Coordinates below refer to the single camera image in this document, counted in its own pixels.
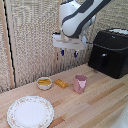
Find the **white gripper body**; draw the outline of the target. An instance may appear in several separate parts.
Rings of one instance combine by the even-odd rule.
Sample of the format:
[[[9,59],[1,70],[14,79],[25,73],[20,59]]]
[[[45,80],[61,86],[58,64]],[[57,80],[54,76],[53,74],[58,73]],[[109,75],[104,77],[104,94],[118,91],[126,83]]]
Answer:
[[[75,51],[83,50],[86,48],[86,37],[79,38],[62,37],[61,34],[53,34],[53,46],[58,48],[74,49]]]

